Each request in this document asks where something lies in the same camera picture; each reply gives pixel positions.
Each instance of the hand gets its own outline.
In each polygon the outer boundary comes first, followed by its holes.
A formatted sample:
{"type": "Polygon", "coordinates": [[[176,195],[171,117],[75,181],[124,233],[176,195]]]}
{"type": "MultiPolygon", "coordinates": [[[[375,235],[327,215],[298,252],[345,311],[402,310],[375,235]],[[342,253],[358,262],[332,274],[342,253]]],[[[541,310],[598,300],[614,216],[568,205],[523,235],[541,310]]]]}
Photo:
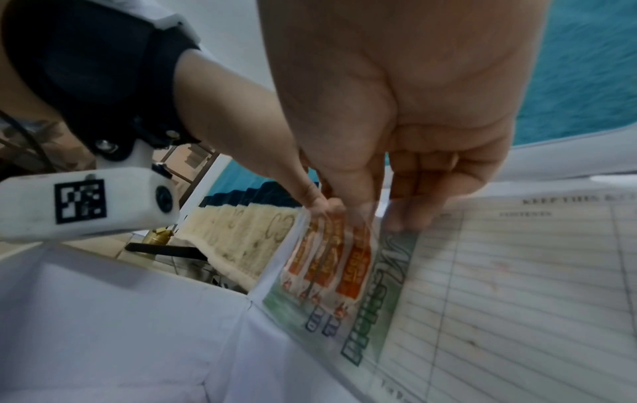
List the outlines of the hand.
{"type": "Polygon", "coordinates": [[[307,176],[277,96],[198,51],[179,60],[175,106],[193,136],[250,171],[275,179],[313,212],[327,200],[307,176]]]}
{"type": "Polygon", "coordinates": [[[493,177],[512,143],[549,0],[259,0],[279,99],[309,161],[346,206],[447,198],[493,177]]]}

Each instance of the metal bolt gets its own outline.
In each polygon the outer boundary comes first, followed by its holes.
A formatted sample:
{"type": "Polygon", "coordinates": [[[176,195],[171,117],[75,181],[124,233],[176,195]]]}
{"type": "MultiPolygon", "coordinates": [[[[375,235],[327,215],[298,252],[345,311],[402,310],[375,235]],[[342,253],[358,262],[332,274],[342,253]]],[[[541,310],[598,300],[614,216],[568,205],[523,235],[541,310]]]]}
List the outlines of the metal bolt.
{"type": "Polygon", "coordinates": [[[103,151],[105,153],[114,153],[115,151],[117,151],[117,149],[119,148],[119,146],[117,146],[117,144],[113,144],[108,140],[97,140],[95,142],[95,146],[98,148],[98,150],[103,151]]]}
{"type": "Polygon", "coordinates": [[[166,135],[173,140],[179,140],[181,138],[181,135],[177,133],[175,130],[166,131],[166,135]]]}
{"type": "Polygon", "coordinates": [[[155,190],[155,200],[159,210],[162,210],[166,214],[173,211],[173,195],[166,186],[158,186],[155,190]]]}

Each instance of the wrist-mounted device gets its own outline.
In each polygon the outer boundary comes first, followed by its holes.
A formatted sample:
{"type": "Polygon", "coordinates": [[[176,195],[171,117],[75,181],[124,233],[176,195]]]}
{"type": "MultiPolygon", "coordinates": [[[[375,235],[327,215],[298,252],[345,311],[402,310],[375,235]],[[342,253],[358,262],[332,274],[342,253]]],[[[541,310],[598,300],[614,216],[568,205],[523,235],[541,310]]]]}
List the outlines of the wrist-mounted device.
{"type": "Polygon", "coordinates": [[[180,16],[158,21],[96,0],[12,0],[2,20],[7,56],[96,155],[123,161],[141,139],[196,143],[173,100],[181,54],[197,49],[180,16]]]}

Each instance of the paper form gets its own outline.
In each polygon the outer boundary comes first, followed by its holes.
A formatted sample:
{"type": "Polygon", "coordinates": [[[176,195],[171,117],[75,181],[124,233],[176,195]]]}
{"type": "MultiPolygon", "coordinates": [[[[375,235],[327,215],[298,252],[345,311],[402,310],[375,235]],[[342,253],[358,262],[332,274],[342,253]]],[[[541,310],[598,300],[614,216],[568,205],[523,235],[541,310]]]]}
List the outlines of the paper form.
{"type": "Polygon", "coordinates": [[[405,245],[373,315],[274,319],[374,402],[637,402],[636,192],[457,201],[405,245]]]}

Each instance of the person's left hand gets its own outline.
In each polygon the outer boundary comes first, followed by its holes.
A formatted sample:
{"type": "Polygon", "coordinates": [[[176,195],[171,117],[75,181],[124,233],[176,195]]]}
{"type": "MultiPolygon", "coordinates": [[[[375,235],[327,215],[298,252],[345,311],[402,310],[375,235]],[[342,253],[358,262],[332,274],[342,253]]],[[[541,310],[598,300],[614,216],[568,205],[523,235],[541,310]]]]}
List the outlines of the person's left hand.
{"type": "Polygon", "coordinates": [[[327,200],[308,177],[273,92],[188,51],[175,76],[175,106],[193,136],[250,171],[275,179],[313,212],[327,200]]]}

